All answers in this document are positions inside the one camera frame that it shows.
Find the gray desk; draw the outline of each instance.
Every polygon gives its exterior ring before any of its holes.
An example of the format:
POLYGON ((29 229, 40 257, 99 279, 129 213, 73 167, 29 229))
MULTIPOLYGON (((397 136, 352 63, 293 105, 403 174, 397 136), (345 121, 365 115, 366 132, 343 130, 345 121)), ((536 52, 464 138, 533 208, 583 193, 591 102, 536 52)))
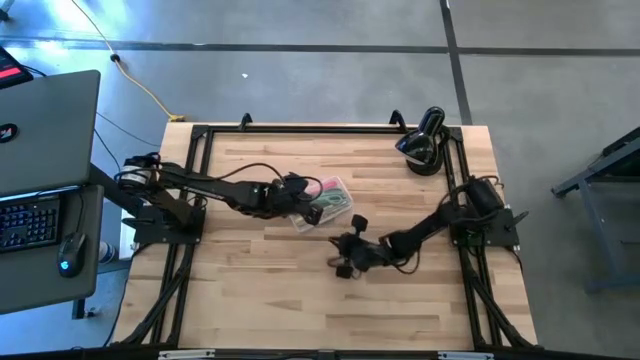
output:
POLYGON ((87 235, 82 271, 73 278, 61 277, 56 245, 0 254, 0 314, 84 299, 94 293, 104 189, 92 185, 61 194, 61 234, 76 229, 81 208, 78 191, 84 200, 80 231, 87 235))

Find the red object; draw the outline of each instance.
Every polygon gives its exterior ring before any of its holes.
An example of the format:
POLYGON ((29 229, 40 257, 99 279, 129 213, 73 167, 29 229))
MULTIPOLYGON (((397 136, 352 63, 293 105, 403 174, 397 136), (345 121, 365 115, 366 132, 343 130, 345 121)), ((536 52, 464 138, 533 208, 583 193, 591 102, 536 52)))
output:
MULTIPOLYGON (((320 190, 320 187, 316 184, 316 182, 314 181, 313 183, 313 188, 311 190, 305 190, 305 192, 309 195, 316 195, 318 193, 318 191, 320 190)), ((330 181, 326 184, 322 184, 322 190, 327 190, 327 189, 333 189, 334 187, 338 186, 338 182, 337 181, 330 181)))
POLYGON ((10 68, 4 71, 0 71, 0 79, 5 78, 7 76, 20 74, 20 69, 18 68, 10 68))

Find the black lamp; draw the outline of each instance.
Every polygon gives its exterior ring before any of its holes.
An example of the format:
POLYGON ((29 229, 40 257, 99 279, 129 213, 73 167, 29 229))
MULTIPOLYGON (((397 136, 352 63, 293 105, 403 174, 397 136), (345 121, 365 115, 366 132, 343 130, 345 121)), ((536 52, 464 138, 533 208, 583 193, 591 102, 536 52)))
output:
POLYGON ((449 129, 442 126, 444 110, 430 107, 422 117, 420 125, 396 143, 396 149, 407 158, 409 169, 419 175, 433 175, 440 170, 444 160, 442 149, 449 140, 449 129))

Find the package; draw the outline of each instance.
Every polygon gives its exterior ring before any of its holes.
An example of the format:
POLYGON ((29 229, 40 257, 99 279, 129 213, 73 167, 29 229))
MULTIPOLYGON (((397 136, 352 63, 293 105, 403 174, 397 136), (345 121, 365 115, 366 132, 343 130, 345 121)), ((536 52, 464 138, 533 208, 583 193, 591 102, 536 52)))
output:
MULTIPOLYGON (((312 202, 312 204, 320 205, 323 209, 320 222, 316 226, 348 211, 353 206, 353 199, 339 177, 333 176, 321 182, 323 187, 322 195, 312 202)), ((305 191, 315 197, 319 190, 320 186, 318 184, 310 182, 305 191)), ((313 225, 307 224, 300 215, 291 215, 290 218, 298 232, 305 232, 314 228, 313 225)))

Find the black keyboard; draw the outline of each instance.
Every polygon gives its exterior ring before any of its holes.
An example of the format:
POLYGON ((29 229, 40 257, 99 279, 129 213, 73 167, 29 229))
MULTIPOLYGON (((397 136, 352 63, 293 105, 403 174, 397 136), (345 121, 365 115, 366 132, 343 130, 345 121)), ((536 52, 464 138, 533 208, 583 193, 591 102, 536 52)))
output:
POLYGON ((57 244, 59 211, 57 194, 0 202, 0 253, 57 244))

